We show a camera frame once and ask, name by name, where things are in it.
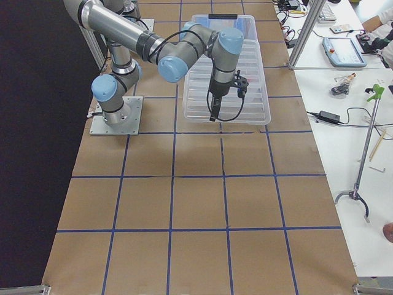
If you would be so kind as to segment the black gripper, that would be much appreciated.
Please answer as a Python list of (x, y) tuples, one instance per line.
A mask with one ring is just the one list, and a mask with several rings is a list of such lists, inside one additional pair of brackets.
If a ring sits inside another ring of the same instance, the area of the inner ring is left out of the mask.
[(219, 119), (222, 97), (229, 93), (231, 86), (232, 81), (221, 83), (217, 82), (215, 79), (210, 80), (208, 91), (213, 96), (211, 103), (211, 115), (209, 118), (211, 122), (215, 122)]

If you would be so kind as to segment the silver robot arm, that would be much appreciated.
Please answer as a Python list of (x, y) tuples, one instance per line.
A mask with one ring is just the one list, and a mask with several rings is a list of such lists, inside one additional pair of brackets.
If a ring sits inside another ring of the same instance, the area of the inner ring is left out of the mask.
[(221, 101), (231, 88), (244, 100), (248, 81), (236, 69), (244, 42), (237, 28), (214, 31), (199, 23), (187, 22), (176, 34), (180, 41), (169, 42), (126, 18), (124, 1), (65, 1), (69, 16), (81, 27), (136, 53), (143, 61), (157, 65), (159, 74), (170, 83), (182, 79), (206, 55), (212, 61), (206, 103), (210, 120), (220, 120)]
[(91, 90), (102, 112), (101, 122), (108, 128), (120, 129), (129, 122), (138, 122), (141, 105), (130, 106), (124, 94), (141, 78), (140, 67), (131, 57), (144, 29), (107, 8), (98, 1), (84, 7), (91, 30), (102, 34), (111, 54), (111, 72), (95, 78)]

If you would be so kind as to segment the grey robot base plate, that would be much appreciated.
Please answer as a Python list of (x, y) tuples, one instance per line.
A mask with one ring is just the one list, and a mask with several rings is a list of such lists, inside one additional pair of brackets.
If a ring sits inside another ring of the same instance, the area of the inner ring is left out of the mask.
[(138, 135), (141, 122), (143, 96), (123, 96), (123, 106), (117, 112), (105, 112), (96, 105), (97, 115), (92, 117), (90, 135)]

